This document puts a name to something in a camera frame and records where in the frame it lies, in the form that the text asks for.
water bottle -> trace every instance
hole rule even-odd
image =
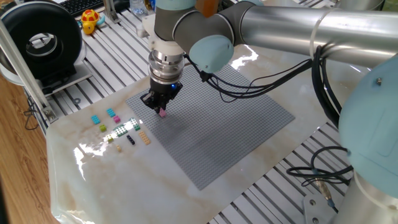
[[[131,12],[138,17],[144,17],[148,15],[144,0],[130,0],[130,9]]]

keyboard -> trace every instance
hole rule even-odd
[[[60,3],[73,17],[78,17],[87,9],[96,9],[104,5],[103,0],[67,0]]]

light blue joint cap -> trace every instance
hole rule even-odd
[[[223,35],[211,35],[196,42],[189,56],[199,68],[207,73],[217,72],[231,60],[234,47]]]
[[[377,66],[355,88],[341,111],[341,145],[355,171],[398,198],[398,57]]]
[[[264,4],[260,0],[241,0],[241,1],[248,1],[251,2],[257,6],[264,6]]]
[[[178,11],[190,9],[197,3],[197,0],[156,0],[156,7],[170,10]]]

metal bracket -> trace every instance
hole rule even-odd
[[[108,17],[114,23],[120,22],[118,14],[114,8],[113,0],[104,0],[104,7],[106,17]]]
[[[322,195],[304,197],[305,224],[330,224],[336,215]]]
[[[46,111],[45,115],[49,123],[56,121],[58,119],[57,116],[51,109],[49,102],[37,84],[32,72],[29,70],[29,67],[15,45],[10,33],[8,33],[2,20],[0,20],[0,48],[10,61],[18,76],[21,78],[27,92],[35,101],[38,110],[43,112]]]
[[[50,107],[43,108],[42,111],[50,124],[58,120],[57,115],[55,115],[54,111]]]

yellow lego brick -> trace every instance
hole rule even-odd
[[[149,145],[150,144],[150,140],[149,140],[148,136],[143,131],[138,133],[138,135],[142,139],[142,141],[145,143],[145,145]]]

